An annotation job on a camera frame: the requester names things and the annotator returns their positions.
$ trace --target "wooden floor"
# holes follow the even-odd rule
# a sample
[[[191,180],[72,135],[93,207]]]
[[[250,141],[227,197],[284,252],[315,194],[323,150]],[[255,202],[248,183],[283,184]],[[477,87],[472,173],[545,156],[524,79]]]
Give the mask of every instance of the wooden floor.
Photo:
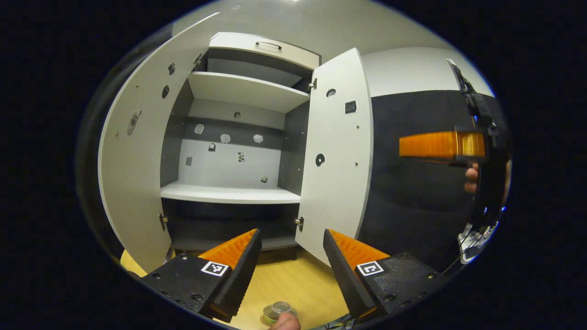
[[[301,248],[296,253],[296,260],[288,259],[287,250],[261,253],[238,314],[228,325],[266,330],[268,327],[260,321],[263,308],[276,301],[286,301],[298,310],[302,330],[315,328],[349,312],[331,268]],[[121,262],[131,270],[131,265]]]

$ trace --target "open cabinet door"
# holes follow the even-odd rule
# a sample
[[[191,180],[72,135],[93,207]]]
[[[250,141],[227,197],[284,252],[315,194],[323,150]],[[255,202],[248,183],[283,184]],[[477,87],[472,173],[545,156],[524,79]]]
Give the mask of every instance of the open cabinet door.
[[[212,14],[168,40],[129,76],[106,116],[98,149],[98,182],[117,238],[149,273],[171,245],[160,219],[161,148],[174,101],[208,49]]]
[[[356,238],[373,160],[373,113],[353,48],[314,70],[296,242],[327,265],[324,229]]]

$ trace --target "cabinet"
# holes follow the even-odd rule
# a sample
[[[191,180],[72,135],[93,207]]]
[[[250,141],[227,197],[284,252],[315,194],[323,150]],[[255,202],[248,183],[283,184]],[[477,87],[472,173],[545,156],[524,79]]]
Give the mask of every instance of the cabinet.
[[[324,229],[356,237],[369,191],[373,120],[359,52],[321,64],[260,36],[205,40],[207,19],[157,49],[113,102],[99,152],[110,223],[146,271],[170,247],[206,250],[247,226],[265,229],[266,250],[299,244],[328,263]]]

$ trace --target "drawer handle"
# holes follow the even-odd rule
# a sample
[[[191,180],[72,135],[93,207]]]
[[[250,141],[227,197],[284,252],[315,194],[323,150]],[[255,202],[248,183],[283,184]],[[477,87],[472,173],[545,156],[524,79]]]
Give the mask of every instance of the drawer handle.
[[[255,42],[255,45],[257,45],[257,46],[258,46],[260,43],[267,43],[267,44],[269,44],[269,45],[273,45],[273,46],[277,47],[277,49],[281,50],[281,46],[279,46],[279,45],[276,45],[276,44],[274,44],[274,43],[270,43],[270,42],[258,41],[258,42]]]

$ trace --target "clear plastic cup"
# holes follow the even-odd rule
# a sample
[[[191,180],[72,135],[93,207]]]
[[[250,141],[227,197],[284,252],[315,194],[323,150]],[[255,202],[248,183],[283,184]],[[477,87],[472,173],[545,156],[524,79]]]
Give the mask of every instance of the clear plastic cup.
[[[277,322],[279,319],[279,314],[282,313],[290,313],[296,316],[298,315],[298,311],[293,309],[287,302],[278,301],[272,305],[268,305],[263,309],[263,322],[271,326]]]

